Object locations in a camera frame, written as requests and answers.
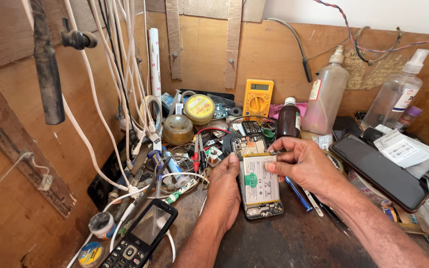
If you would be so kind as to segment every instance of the right hand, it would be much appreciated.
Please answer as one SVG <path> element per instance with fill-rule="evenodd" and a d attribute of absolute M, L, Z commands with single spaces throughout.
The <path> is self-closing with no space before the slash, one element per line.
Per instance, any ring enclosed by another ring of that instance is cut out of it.
<path fill-rule="evenodd" d="M 288 176 L 326 204 L 353 187 L 314 141 L 282 137 L 271 144 L 267 151 L 283 148 L 288 151 L 280 153 L 277 162 L 266 164 L 269 172 L 280 175 L 280 182 Z"/>

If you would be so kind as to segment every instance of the green sticker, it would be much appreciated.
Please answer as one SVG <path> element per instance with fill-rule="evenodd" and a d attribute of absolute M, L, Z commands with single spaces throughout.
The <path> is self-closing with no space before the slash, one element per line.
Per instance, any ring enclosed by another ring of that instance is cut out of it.
<path fill-rule="evenodd" d="M 256 187 L 257 185 L 257 176 L 254 173 L 249 173 L 245 175 L 245 185 L 251 186 L 252 188 Z"/>

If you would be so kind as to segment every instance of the yellow multimeter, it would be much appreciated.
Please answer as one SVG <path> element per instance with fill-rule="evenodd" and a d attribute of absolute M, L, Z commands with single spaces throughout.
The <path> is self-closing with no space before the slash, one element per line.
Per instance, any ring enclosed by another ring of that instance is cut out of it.
<path fill-rule="evenodd" d="M 267 117 L 273 87 L 274 82 L 271 80 L 246 80 L 243 115 L 261 115 Z M 263 123 L 262 117 L 247 117 L 247 120 L 256 121 L 259 125 Z"/>

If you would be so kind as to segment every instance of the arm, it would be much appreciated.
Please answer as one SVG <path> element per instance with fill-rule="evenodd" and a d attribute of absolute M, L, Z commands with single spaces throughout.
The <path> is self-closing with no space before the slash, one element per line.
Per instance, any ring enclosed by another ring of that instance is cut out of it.
<path fill-rule="evenodd" d="M 213 267 L 221 239 L 235 222 L 241 204 L 238 174 L 239 160 L 233 153 L 213 169 L 203 213 L 173 268 Z"/>
<path fill-rule="evenodd" d="M 365 195 L 349 183 L 325 157 L 315 142 L 281 138 L 271 149 L 289 151 L 268 163 L 269 172 L 288 176 L 347 223 L 379 267 L 429 267 L 429 257 Z"/>

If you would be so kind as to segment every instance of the brown glass bottle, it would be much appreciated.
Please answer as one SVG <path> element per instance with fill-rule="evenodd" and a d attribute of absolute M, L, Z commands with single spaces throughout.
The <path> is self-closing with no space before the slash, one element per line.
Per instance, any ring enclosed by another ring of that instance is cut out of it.
<path fill-rule="evenodd" d="M 301 111 L 295 106 L 295 98 L 289 97 L 279 111 L 276 124 L 276 139 L 280 137 L 299 138 L 301 134 Z"/>

